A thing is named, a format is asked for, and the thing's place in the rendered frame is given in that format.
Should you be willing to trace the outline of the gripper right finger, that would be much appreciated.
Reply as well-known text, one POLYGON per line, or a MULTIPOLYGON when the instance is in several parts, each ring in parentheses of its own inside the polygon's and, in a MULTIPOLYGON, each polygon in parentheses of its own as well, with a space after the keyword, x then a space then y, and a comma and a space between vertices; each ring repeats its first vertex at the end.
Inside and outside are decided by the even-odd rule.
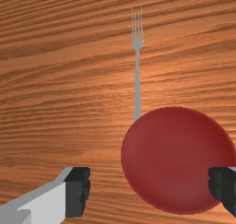
POLYGON ((209 192, 236 218, 236 167, 212 167, 208 176, 209 192))

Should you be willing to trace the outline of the red round plate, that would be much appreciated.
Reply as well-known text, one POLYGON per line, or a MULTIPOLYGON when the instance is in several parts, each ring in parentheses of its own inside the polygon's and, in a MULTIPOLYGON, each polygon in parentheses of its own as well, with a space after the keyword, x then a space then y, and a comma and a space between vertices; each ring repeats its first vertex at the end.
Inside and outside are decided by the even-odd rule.
POLYGON ((209 192, 208 169, 236 167, 236 149, 226 131, 205 114, 165 107, 141 114, 131 125, 121 162, 126 180, 144 201, 192 215, 222 204, 209 192))

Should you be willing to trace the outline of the grey metal fork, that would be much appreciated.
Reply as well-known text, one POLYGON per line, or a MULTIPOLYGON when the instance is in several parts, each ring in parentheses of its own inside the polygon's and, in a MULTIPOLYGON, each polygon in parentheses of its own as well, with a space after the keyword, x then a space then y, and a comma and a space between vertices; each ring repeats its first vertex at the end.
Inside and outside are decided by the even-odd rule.
POLYGON ((141 89, 140 89, 140 50, 143 47, 144 36, 142 28, 142 12, 136 13, 131 10, 131 30, 132 30, 132 43, 133 49, 136 52, 135 60, 135 112, 134 120, 141 117, 141 89))

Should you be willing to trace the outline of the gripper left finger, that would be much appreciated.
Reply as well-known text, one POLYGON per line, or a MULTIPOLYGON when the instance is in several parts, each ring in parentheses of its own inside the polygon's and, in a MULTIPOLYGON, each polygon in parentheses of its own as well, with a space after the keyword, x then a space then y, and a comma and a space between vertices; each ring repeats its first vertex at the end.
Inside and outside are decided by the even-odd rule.
POLYGON ((0 224, 62 224, 82 217, 89 176, 89 167, 65 167, 52 182, 0 206, 0 224))

